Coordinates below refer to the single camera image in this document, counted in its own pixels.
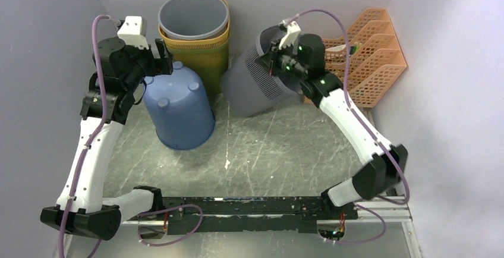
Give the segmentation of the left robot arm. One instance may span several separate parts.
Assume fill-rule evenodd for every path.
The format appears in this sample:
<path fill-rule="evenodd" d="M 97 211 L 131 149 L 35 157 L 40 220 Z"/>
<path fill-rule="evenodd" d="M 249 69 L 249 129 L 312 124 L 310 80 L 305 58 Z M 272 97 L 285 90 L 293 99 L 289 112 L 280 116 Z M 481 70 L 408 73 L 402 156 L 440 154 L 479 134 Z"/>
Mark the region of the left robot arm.
<path fill-rule="evenodd" d="M 40 221 L 66 234 L 110 240 L 120 224 L 139 213 L 160 218 L 165 210 L 161 191 L 139 186 L 116 198 L 105 199 L 103 186 L 113 149 L 136 105 L 134 92 L 146 77 L 169 75 L 172 54 L 156 39 L 159 56 L 118 37 L 101 40 L 93 61 L 101 67 L 92 74 L 83 98 L 80 138 L 65 187 L 54 206 L 45 207 Z"/>

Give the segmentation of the light grey plastic bin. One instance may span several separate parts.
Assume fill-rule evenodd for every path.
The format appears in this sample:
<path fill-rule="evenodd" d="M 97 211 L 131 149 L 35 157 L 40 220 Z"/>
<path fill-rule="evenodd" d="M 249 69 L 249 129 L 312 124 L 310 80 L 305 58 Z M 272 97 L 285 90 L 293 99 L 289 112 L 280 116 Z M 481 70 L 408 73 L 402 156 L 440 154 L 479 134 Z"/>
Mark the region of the light grey plastic bin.
<path fill-rule="evenodd" d="M 229 19 L 225 0 L 168 0 L 158 12 L 161 31 L 179 40 L 217 37 L 225 31 Z"/>

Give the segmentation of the dark grey mesh bin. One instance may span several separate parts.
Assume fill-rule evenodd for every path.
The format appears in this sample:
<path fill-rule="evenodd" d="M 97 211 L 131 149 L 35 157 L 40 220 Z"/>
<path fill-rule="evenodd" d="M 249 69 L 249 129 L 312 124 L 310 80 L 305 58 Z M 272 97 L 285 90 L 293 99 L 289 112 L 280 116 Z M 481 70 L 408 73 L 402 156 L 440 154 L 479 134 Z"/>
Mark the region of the dark grey mesh bin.
<path fill-rule="evenodd" d="M 250 117 L 301 94 L 299 81 L 288 75 L 273 77 L 256 59 L 264 55 L 274 40 L 284 36 L 277 26 L 264 29 L 222 75 L 220 87 L 231 110 Z"/>

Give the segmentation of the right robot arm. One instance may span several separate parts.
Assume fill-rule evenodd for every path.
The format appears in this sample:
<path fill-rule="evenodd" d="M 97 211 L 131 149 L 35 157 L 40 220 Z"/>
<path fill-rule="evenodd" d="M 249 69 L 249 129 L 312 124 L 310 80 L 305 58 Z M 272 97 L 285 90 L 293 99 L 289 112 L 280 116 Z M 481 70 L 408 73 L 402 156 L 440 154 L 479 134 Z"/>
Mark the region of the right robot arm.
<path fill-rule="evenodd" d="M 351 100 L 343 82 L 325 68 L 325 46 L 320 36 L 287 34 L 272 42 L 267 56 L 270 74 L 296 78 L 303 95 L 337 125 L 362 165 L 350 179 L 322 193 L 326 199 L 320 209 L 326 218 L 336 218 L 348 203 L 373 199 L 405 182 L 406 148 L 382 136 Z"/>

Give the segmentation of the blue plastic bin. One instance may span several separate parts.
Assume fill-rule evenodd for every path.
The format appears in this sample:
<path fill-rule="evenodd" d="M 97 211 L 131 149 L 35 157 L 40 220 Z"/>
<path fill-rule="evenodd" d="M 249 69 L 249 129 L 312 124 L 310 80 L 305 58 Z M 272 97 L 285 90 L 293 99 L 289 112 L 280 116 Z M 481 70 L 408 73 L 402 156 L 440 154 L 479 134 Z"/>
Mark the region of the blue plastic bin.
<path fill-rule="evenodd" d="M 200 77 L 182 62 L 170 75 L 146 77 L 143 102 L 158 139 L 174 150 L 204 144 L 215 129 L 215 116 Z"/>

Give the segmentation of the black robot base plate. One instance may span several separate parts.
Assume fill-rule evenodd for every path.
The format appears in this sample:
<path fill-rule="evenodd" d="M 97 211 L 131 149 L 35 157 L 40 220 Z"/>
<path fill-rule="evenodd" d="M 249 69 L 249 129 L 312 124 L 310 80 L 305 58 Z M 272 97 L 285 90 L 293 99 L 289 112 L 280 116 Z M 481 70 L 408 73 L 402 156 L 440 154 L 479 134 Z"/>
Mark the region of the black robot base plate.
<path fill-rule="evenodd" d="M 164 197 L 167 214 L 136 216 L 141 226 L 166 226 L 169 235 L 195 232 L 298 231 L 315 234 L 322 222 L 358 218 L 355 204 L 332 205 L 320 196 Z"/>

